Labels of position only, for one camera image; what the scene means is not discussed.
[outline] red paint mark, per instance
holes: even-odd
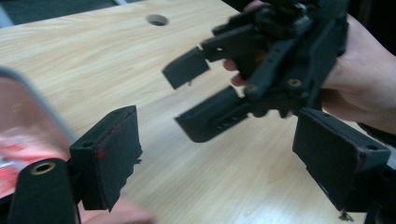
[[[105,155],[106,155],[106,152],[104,150],[100,150],[98,153],[96,153],[96,158],[102,159]]]

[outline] wood grain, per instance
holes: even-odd
[[[0,64],[25,74],[77,136],[136,105],[143,163],[122,193],[159,223],[344,223],[291,151],[296,118],[272,112],[203,144],[174,122],[233,73],[212,63],[174,91],[162,69],[235,13],[221,1],[148,0],[9,27],[0,29]],[[149,14],[169,24],[153,26]]]

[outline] hole in table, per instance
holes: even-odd
[[[158,14],[151,14],[146,17],[146,20],[151,24],[155,26],[165,26],[169,23],[169,20],[162,15]]]

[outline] bolt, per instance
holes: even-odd
[[[291,78],[288,81],[288,85],[291,87],[300,87],[301,84],[303,84],[303,83],[301,82],[300,79],[297,79],[297,78]]]
[[[246,88],[247,88],[247,91],[256,91],[257,90],[257,86],[252,85],[252,84],[248,84],[246,86]]]

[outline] finger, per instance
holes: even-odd
[[[245,10],[250,10],[250,9],[255,8],[255,7],[259,7],[259,6],[261,6],[261,5],[262,5],[262,1],[255,0],[255,1],[251,2],[251,3],[249,3],[249,4],[245,7]]]
[[[231,83],[235,85],[235,87],[240,87],[246,85],[248,82],[242,79],[240,75],[237,75],[231,79]]]
[[[154,217],[147,217],[131,212],[119,212],[94,217],[84,224],[154,224],[156,222]]]
[[[382,77],[382,74],[390,69],[390,53],[354,18],[348,16],[347,21],[349,28],[346,52],[337,59],[336,65],[323,83],[323,88],[365,91],[379,79],[387,78]]]
[[[224,66],[225,70],[231,71],[231,72],[235,71],[237,69],[235,62],[233,60],[231,60],[231,59],[225,60],[223,62],[223,66]]]

